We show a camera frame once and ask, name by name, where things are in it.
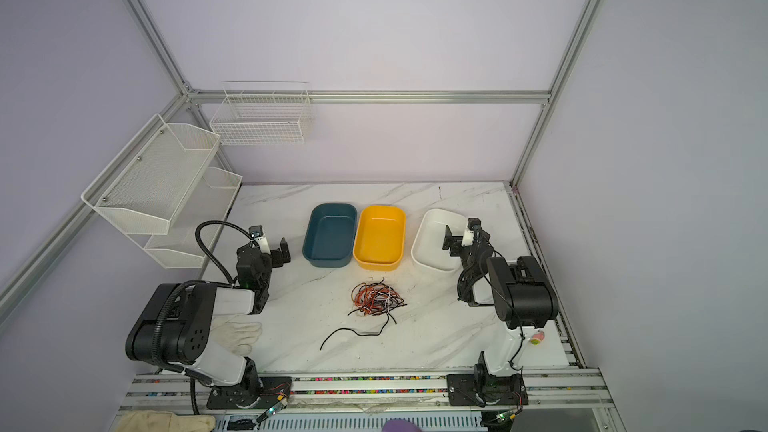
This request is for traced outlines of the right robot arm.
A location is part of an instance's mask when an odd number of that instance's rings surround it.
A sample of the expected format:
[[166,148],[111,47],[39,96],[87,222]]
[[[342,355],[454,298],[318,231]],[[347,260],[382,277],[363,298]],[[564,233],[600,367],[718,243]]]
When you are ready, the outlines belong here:
[[520,373],[525,348],[559,314],[559,300],[541,265],[532,256],[507,261],[478,218],[468,219],[460,235],[446,227],[442,249],[461,261],[457,299],[470,307],[493,308],[500,321],[497,342],[481,353],[485,371]]

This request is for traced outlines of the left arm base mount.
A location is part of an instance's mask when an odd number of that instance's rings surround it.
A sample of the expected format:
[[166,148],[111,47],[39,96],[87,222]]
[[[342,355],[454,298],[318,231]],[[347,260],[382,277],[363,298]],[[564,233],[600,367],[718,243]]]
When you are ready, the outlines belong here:
[[290,395],[293,380],[289,376],[260,377],[254,386],[238,384],[214,386],[207,399],[209,410],[266,410]]

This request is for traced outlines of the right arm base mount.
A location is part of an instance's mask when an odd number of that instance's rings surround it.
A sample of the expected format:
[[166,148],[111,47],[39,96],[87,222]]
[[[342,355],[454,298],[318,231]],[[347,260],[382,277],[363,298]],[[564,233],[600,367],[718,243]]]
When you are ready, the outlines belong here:
[[449,374],[446,377],[451,406],[526,406],[527,389],[521,374],[508,377]]

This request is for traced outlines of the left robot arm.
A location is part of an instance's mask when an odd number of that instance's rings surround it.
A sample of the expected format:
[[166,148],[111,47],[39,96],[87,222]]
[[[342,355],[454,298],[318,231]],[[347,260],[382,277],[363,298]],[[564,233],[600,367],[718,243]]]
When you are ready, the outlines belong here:
[[[236,250],[230,273],[202,238],[204,229],[230,228],[246,237]],[[182,374],[212,388],[256,394],[263,388],[252,359],[230,351],[211,337],[214,320],[262,313],[269,299],[273,271],[291,262],[286,239],[269,246],[260,225],[247,229],[225,220],[196,226],[194,239],[204,256],[223,274],[224,282],[189,280],[159,285],[128,334],[129,360]]]

